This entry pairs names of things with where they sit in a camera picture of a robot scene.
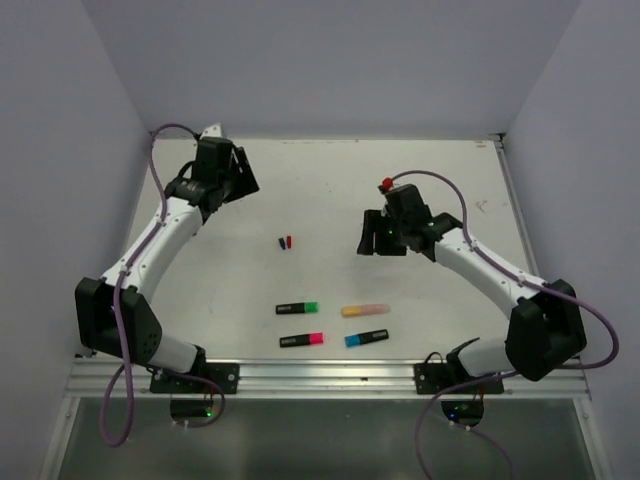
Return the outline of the orange pink highlighter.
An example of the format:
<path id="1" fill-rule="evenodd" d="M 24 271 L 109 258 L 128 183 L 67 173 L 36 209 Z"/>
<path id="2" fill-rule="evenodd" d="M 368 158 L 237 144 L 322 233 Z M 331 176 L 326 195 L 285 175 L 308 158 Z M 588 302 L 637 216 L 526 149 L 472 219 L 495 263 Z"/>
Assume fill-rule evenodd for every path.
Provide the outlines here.
<path id="1" fill-rule="evenodd" d="M 390 312 L 390 310 L 391 308 L 388 304 L 350 305 L 341 308 L 341 315 L 344 318 L 354 318 L 387 314 Z"/>

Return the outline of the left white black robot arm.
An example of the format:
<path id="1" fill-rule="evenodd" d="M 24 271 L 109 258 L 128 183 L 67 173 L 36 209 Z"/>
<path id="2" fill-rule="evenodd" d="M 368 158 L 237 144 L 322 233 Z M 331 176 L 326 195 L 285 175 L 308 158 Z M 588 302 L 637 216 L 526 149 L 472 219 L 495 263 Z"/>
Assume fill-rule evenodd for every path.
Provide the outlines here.
<path id="1" fill-rule="evenodd" d="M 208 379 L 202 348 L 164 333 L 151 300 L 168 267 L 210 216 L 258 189 L 242 147 L 201 135 L 194 159 L 166 185 L 153 219 L 125 255 L 99 278 L 78 283 L 82 345 L 131 364 L 172 370 L 182 390 L 201 390 Z"/>

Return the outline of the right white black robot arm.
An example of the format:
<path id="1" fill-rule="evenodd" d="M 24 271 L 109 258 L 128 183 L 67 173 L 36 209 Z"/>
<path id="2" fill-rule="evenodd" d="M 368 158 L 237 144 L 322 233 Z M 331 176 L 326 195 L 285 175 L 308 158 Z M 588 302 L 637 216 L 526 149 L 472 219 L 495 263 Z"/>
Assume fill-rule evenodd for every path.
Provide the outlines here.
<path id="1" fill-rule="evenodd" d="M 539 381 L 584 350 L 586 334 L 570 284 L 548 283 L 502 258 L 486 261 L 463 222 L 449 213 L 432 214 L 413 184 L 395 187 L 385 180 L 379 191 L 385 204 L 365 211 L 358 254 L 421 254 L 469 282 L 508 321 L 504 335 L 473 338 L 446 355 L 451 389 L 468 392 L 482 377 L 509 371 Z"/>

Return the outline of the green black highlighter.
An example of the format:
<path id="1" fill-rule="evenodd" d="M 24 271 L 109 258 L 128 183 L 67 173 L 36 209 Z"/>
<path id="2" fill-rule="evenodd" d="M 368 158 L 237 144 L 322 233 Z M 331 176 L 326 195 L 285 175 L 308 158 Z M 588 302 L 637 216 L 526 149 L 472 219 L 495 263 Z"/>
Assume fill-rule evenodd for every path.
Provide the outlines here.
<path id="1" fill-rule="evenodd" d="M 317 302 L 297 302 L 278 304 L 275 306 L 276 315 L 309 314 L 317 313 L 318 311 L 319 305 Z"/>

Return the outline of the blue black highlighter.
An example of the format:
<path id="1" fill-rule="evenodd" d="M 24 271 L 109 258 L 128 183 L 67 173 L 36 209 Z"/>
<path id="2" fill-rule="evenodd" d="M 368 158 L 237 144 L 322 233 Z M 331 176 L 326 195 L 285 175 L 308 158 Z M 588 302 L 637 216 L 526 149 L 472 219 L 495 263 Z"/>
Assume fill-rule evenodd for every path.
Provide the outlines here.
<path id="1" fill-rule="evenodd" d="M 345 346 L 347 348 L 354 348 L 366 344 L 376 343 L 387 340 L 389 338 L 389 332 L 387 329 L 374 330 L 368 332 L 357 333 L 346 336 L 344 338 Z"/>

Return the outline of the pink black highlighter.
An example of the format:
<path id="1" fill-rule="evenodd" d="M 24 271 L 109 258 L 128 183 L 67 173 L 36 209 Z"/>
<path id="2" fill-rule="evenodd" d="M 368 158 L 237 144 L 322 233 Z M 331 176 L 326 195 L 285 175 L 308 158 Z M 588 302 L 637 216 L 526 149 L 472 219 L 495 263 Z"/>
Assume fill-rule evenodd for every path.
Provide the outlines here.
<path id="1" fill-rule="evenodd" d="M 279 339 L 280 348 L 321 345 L 323 343 L 324 343 L 324 334 L 322 332 L 292 335 L 292 336 L 282 337 Z"/>

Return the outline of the right aluminium side rail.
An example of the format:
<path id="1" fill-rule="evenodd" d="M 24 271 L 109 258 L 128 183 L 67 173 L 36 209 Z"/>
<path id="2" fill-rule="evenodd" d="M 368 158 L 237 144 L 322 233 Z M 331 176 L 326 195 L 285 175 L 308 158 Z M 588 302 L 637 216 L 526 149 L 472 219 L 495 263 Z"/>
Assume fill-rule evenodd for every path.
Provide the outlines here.
<path id="1" fill-rule="evenodd" d="M 538 268 L 537 261 L 532 249 L 530 237 L 526 228 L 526 223 L 523 217 L 520 202 L 515 190 L 511 171 L 509 169 L 503 142 L 501 140 L 495 140 L 494 145 L 495 145 L 496 153 L 498 156 L 499 164 L 501 167 L 501 171 L 504 177 L 504 181 L 506 184 L 506 189 L 510 199 L 510 204 L 516 219 L 516 225 L 517 225 L 521 243 L 523 245 L 528 269 L 532 274 L 538 276 L 539 268 Z"/>

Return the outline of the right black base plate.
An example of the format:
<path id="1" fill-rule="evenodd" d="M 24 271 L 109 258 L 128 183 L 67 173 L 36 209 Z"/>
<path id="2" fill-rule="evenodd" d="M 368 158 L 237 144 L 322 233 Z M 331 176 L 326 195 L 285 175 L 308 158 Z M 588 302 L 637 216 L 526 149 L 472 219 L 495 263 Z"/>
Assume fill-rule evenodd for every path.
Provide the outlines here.
<path id="1" fill-rule="evenodd" d="M 454 391 L 454 394 L 503 394 L 502 380 L 489 380 L 489 375 L 471 377 L 455 374 L 446 362 L 421 362 L 413 365 L 413 380 L 418 395 L 433 395 L 447 388 L 477 381 L 477 384 Z"/>

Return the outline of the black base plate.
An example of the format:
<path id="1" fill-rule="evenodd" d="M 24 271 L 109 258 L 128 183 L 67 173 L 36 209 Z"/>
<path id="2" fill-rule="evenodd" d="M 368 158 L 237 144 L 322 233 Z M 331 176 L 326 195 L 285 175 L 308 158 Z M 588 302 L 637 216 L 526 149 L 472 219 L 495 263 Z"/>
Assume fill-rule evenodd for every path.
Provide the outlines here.
<path id="1" fill-rule="evenodd" d="M 154 394 L 211 394 L 215 383 L 224 394 L 235 394 L 240 379 L 240 365 L 232 362 L 195 365 L 187 373 L 167 369 L 152 374 L 150 391 Z"/>
<path id="2" fill-rule="evenodd" d="M 503 394 L 502 380 L 489 380 L 489 375 L 471 377 L 455 374 L 446 362 L 421 362 L 413 365 L 413 380 L 418 395 L 433 395 L 447 388 L 477 381 L 477 384 L 454 391 L 454 394 Z"/>

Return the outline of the aluminium front rail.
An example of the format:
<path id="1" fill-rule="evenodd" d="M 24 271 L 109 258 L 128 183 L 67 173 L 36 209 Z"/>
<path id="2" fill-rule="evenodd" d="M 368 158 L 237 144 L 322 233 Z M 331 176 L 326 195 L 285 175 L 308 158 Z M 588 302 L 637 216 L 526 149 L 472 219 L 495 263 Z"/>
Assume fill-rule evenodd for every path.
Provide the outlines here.
<path id="1" fill-rule="evenodd" d="M 231 367 L 225 381 L 236 387 L 232 397 L 242 399 L 426 399 L 419 394 L 424 374 L 416 373 L 418 360 L 209 360 L 209 364 Z M 74 360 L 64 393 L 68 397 L 98 398 L 120 361 L 97 356 Z M 151 397 L 153 376 L 143 367 L 133 367 L 136 398 Z M 538 382 L 521 377 L 503 380 L 498 399 L 585 399 L 590 392 L 579 371 L 556 371 Z"/>

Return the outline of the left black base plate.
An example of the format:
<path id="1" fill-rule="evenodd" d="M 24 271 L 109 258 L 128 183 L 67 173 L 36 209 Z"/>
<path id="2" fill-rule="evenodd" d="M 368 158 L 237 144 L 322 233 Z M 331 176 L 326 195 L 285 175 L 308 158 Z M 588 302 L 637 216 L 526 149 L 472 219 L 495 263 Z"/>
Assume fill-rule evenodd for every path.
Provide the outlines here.
<path id="1" fill-rule="evenodd" d="M 152 374 L 150 391 L 154 394 L 211 394 L 215 383 L 224 394 L 235 394 L 240 379 L 240 365 L 232 362 L 195 365 L 187 373 L 167 369 Z"/>

